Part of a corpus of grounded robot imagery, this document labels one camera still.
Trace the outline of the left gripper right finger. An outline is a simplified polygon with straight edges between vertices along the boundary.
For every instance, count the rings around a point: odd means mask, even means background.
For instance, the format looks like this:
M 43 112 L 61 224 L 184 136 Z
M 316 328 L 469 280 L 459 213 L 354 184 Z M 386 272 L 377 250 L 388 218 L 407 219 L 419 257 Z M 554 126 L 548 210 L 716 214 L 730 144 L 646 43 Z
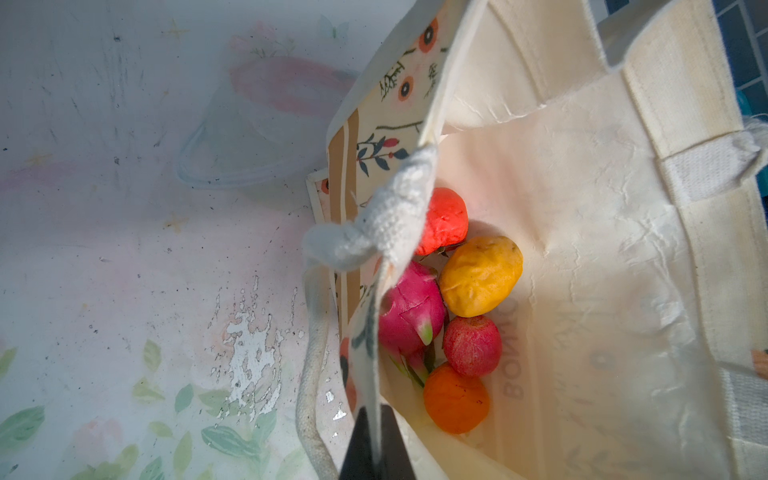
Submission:
M 394 410 L 386 404 L 381 405 L 379 478 L 382 480 L 416 479 Z

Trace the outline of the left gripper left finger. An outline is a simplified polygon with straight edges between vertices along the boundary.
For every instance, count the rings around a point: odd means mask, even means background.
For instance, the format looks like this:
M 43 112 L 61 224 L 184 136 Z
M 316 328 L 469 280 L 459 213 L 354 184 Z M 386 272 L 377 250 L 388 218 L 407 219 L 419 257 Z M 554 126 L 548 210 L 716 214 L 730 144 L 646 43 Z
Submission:
M 371 438 L 367 412 L 360 410 L 339 473 L 339 480 L 374 480 Z

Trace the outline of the large orange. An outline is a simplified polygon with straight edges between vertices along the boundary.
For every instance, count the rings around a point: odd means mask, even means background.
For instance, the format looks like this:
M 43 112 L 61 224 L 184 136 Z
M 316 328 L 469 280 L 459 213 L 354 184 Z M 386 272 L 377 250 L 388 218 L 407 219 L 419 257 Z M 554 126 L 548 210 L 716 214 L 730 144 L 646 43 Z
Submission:
M 479 378 L 460 375 L 450 364 L 435 368 L 423 390 L 425 409 L 449 434 L 468 433 L 486 419 L 490 396 Z

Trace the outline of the red apple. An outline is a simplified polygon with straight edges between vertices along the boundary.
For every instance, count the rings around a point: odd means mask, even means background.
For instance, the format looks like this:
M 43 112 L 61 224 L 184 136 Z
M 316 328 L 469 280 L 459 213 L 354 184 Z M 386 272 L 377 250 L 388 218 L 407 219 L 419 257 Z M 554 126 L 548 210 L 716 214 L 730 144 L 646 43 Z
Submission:
M 501 334 L 486 316 L 455 317 L 447 326 L 443 352 L 460 375 L 482 377 L 498 367 L 503 351 Z

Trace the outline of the pink dragon fruit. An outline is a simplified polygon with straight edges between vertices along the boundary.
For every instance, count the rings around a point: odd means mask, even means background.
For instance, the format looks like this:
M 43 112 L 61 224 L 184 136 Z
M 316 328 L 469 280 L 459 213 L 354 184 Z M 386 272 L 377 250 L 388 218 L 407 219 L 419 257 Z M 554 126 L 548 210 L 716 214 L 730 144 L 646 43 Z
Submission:
M 425 358 L 434 356 L 434 341 L 446 316 L 435 271 L 416 261 L 383 297 L 380 345 L 398 369 L 421 387 L 430 372 Z

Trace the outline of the yellow squash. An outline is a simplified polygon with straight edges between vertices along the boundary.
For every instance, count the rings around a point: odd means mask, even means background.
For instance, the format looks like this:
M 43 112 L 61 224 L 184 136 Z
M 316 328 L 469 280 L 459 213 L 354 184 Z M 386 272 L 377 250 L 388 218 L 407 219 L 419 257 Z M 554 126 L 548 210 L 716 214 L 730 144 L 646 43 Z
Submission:
M 474 237 L 455 250 L 440 273 L 443 300 L 459 317 L 489 313 L 510 295 L 523 264 L 520 248 L 508 237 Z

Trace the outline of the red tomato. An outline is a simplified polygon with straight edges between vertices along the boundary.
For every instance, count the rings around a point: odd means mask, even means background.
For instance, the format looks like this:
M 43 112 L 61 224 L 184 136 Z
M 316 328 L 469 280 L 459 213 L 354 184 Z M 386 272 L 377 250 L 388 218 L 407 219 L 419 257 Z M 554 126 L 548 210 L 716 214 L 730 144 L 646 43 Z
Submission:
M 418 256 L 426 256 L 440 248 L 460 244 L 469 230 L 466 204 L 454 190 L 437 187 L 429 202 L 421 240 L 415 250 Z

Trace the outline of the cream canvas grocery bag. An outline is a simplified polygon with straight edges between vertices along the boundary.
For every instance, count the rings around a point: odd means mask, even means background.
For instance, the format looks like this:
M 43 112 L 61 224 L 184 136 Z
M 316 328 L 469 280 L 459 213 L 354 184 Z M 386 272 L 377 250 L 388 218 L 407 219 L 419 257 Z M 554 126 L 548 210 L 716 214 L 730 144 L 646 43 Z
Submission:
M 338 479 L 381 405 L 416 479 L 763 479 L 767 228 L 708 1 L 418 1 L 333 117 L 298 436 Z M 523 273 L 489 417 L 442 432 L 378 347 L 436 183 Z

